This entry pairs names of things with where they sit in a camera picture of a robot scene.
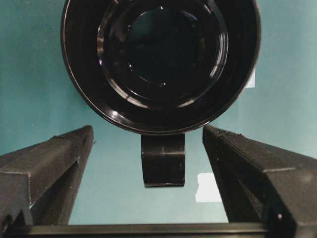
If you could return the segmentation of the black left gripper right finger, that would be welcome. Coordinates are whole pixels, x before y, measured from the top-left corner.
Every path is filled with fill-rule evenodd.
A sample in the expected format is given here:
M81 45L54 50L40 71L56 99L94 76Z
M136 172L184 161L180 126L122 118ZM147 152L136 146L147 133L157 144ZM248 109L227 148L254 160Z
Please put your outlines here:
M317 230L315 158L211 125L203 129L203 145L229 222Z

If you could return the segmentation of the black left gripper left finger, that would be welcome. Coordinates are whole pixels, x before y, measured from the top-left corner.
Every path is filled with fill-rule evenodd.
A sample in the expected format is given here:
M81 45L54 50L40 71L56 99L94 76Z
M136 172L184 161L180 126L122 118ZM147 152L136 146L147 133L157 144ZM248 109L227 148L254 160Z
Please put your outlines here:
M93 141L87 125L1 155L1 225L67 225Z

